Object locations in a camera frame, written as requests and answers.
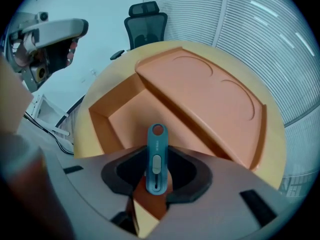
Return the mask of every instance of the office chair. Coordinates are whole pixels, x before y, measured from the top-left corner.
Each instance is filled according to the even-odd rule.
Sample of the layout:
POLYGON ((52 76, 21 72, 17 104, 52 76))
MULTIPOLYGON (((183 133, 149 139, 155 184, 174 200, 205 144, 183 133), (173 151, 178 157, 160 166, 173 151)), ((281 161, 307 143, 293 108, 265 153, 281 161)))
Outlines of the office chair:
MULTIPOLYGON (((168 16, 159 12, 155 1, 131 5, 129 16, 124 20, 124 25, 130 40, 130 50, 164 40, 168 16)), ((110 60, 115 60, 124 52, 116 52, 110 60)))

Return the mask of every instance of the gray surface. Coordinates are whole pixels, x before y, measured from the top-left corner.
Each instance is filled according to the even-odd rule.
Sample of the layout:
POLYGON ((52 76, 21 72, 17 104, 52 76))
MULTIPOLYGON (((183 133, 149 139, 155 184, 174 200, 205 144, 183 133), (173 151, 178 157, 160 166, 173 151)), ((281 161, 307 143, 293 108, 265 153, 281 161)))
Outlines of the gray surface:
POLYGON ((192 155, 211 168, 211 187, 193 203, 171 205, 148 239, 233 240, 259 230, 241 191, 254 189, 276 214, 288 207, 284 197, 244 167, 205 154, 192 155))
POLYGON ((38 144, 44 151, 52 187, 70 219, 77 240, 138 239, 107 221, 81 197, 67 178, 57 157, 62 160, 65 158, 66 165, 72 165, 74 158, 60 151, 52 137, 44 134, 24 118, 19 126, 18 134, 34 144, 38 144))
MULTIPOLYGON (((127 197, 122 199, 122 195, 109 193, 107 186, 102 186, 98 179, 104 163, 121 157, 130 150, 113 155, 74 159, 62 153, 53 138, 25 120, 19 127, 19 133, 43 147, 50 180, 70 219, 76 239, 137 239, 105 219, 116 214, 126 203, 127 197), (75 165, 84 169, 70 173, 67 177, 63 168, 75 165)), ((256 232, 260 226, 240 198, 240 191, 256 190, 277 214, 288 207, 288 202, 275 189, 240 165, 200 153, 192 152, 191 155, 211 168, 211 187, 194 203, 171 205, 147 239, 227 240, 256 232)), ((270 232, 281 225, 284 219, 286 218, 280 221, 278 219, 269 229, 270 232)))
POLYGON ((276 234, 280 229, 283 228, 283 226, 286 225, 286 223, 289 221, 289 219, 292 218, 292 216, 296 213, 297 209, 302 204, 301 200, 297 201, 294 204, 291 204, 288 206, 283 212, 277 216, 272 223, 267 224, 260 230, 245 236, 241 240, 265 240, 269 239, 271 236, 276 234))
POLYGON ((97 213, 111 220, 118 213, 126 210, 128 196, 113 193, 102 180, 101 171, 107 163, 128 153, 129 151, 78 159, 74 159, 72 156, 58 156, 58 159, 63 168, 72 166, 83 167, 83 170, 67 174, 66 176, 82 198, 97 213))

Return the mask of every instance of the teal utility knife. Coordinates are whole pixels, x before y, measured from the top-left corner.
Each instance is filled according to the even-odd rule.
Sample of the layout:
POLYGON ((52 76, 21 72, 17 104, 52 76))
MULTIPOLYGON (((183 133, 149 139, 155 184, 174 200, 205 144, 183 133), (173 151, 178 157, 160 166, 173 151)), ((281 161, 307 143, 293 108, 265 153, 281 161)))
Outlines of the teal utility knife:
POLYGON ((153 124, 147 136, 146 190, 162 195, 168 187, 168 130, 163 124, 153 124))

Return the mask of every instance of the orange molded platform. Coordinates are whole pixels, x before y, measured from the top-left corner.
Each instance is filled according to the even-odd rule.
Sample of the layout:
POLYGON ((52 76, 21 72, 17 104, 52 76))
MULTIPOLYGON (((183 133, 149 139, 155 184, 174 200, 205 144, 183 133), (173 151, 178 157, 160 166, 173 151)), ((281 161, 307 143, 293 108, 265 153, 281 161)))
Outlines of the orange molded platform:
POLYGON ((160 123, 169 145, 257 168, 267 110, 241 82, 182 47, 139 61, 135 70, 89 109, 106 154, 146 145, 149 126, 160 123))

